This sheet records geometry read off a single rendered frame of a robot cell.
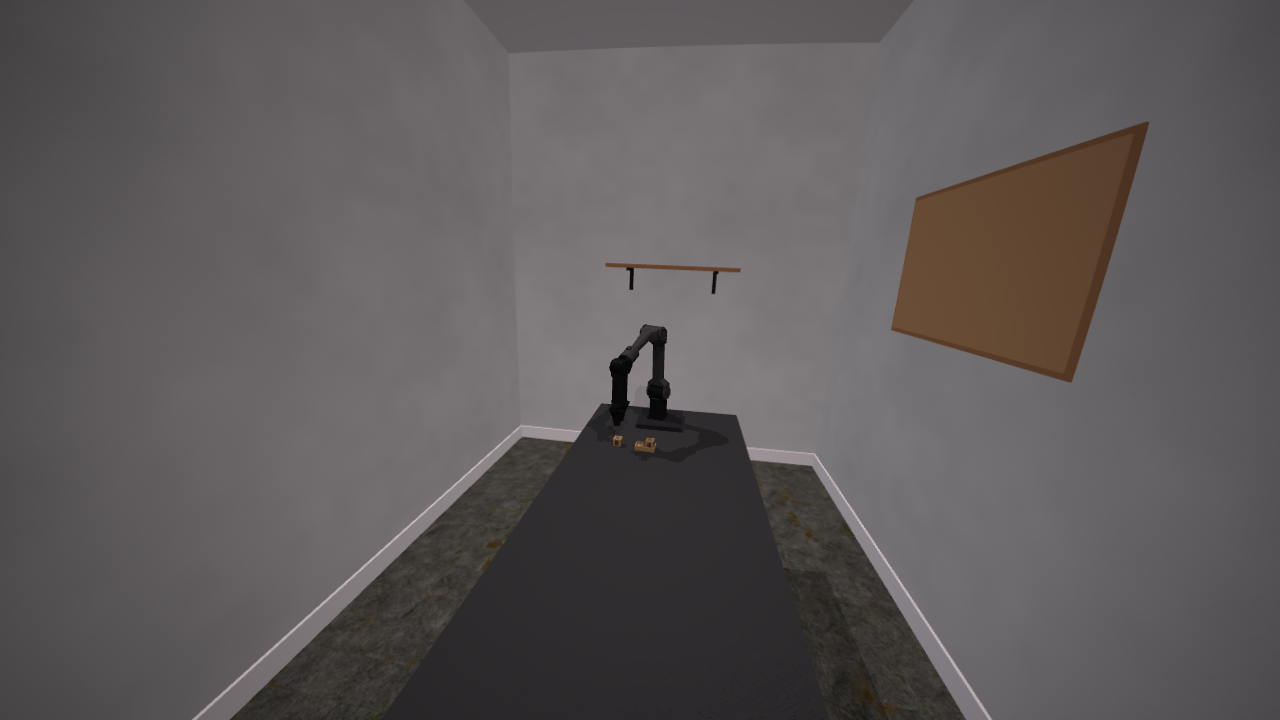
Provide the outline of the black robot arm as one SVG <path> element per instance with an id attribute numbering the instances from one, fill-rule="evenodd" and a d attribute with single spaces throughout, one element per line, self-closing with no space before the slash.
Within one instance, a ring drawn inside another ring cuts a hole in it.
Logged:
<path id="1" fill-rule="evenodd" d="M 614 357 L 611 361 L 612 389 L 616 392 L 627 391 L 628 373 L 639 356 L 639 351 L 648 342 L 653 345 L 653 374 L 646 386 L 646 395 L 650 398 L 650 411 L 646 418 L 663 421 L 668 415 L 666 413 L 667 398 L 669 398 L 671 392 L 669 382 L 664 378 L 666 327 L 644 324 L 634 345 L 625 348 L 620 357 Z"/>

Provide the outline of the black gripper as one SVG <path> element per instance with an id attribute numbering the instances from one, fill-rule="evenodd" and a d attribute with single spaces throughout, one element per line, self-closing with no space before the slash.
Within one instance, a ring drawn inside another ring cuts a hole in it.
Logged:
<path id="1" fill-rule="evenodd" d="M 620 423 L 625 420 L 625 413 L 630 404 L 630 401 L 627 401 L 627 391 L 616 392 L 612 389 L 611 404 L 612 407 L 609 407 L 609 413 L 612 415 L 614 427 L 620 427 Z"/>

